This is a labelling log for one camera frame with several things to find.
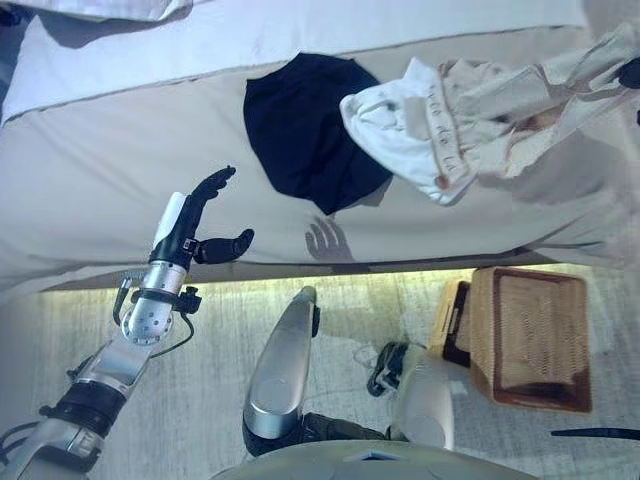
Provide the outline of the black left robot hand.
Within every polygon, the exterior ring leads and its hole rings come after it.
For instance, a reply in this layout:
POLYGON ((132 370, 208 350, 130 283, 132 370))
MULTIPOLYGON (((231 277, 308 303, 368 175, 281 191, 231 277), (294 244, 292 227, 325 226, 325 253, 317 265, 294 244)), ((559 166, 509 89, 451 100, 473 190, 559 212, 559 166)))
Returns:
POLYGON ((238 260, 245 254, 255 236, 253 229, 246 229, 233 239, 196 239, 207 202, 218 196, 235 173, 234 167, 227 166, 202 180, 189 195, 172 194, 156 230, 149 264, 167 262, 188 271, 192 261, 206 265, 223 264, 238 260))

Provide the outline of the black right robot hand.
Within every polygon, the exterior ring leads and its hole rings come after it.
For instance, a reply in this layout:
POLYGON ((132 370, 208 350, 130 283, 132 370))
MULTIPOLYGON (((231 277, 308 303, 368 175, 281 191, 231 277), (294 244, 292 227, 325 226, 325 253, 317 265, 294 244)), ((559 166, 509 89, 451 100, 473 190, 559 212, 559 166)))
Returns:
POLYGON ((631 89, 640 89, 640 59, 635 58, 623 66, 618 71, 618 80, 621 86, 631 89))

